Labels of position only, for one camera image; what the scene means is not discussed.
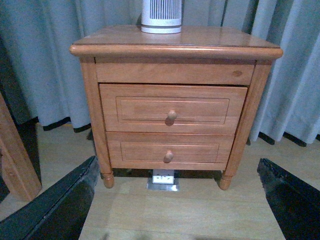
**vent grille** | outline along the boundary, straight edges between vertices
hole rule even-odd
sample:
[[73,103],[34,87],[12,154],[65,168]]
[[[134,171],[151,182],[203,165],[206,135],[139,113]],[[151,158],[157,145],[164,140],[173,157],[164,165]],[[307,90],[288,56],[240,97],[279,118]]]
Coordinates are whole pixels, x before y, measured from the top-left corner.
[[181,0],[151,0],[150,19],[180,19]]

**wooden knob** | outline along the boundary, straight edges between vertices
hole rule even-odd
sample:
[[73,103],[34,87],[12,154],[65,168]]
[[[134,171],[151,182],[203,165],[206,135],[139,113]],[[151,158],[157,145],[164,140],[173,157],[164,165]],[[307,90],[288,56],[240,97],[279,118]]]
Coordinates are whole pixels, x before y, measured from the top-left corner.
[[178,117],[178,114],[176,113],[175,110],[170,110],[168,113],[168,119],[170,119],[171,121],[176,120],[176,118]]
[[166,152],[166,155],[164,156],[163,162],[166,164],[170,163],[172,159],[174,158],[174,153],[170,150]]

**bottom drawer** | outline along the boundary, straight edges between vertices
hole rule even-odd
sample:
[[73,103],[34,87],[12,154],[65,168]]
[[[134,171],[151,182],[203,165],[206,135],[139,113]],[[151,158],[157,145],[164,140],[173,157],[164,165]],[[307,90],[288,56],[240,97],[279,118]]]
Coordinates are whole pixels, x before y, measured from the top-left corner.
[[113,168],[224,170],[234,136],[107,132]]

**top drawer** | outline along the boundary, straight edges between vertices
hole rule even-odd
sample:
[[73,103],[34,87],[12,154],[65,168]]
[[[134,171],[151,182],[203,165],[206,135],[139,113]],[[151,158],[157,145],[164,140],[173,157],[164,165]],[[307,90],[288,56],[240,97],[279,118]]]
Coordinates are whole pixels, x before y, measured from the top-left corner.
[[252,60],[96,58],[100,83],[249,85]]
[[235,134],[246,87],[100,84],[109,132]]

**electrical outlet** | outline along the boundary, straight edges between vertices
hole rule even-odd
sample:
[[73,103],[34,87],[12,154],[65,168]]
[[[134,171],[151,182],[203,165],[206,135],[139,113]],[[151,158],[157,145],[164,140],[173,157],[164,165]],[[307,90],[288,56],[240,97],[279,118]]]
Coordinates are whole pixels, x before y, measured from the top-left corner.
[[153,184],[171,184],[175,181],[175,170],[154,169],[152,172]]

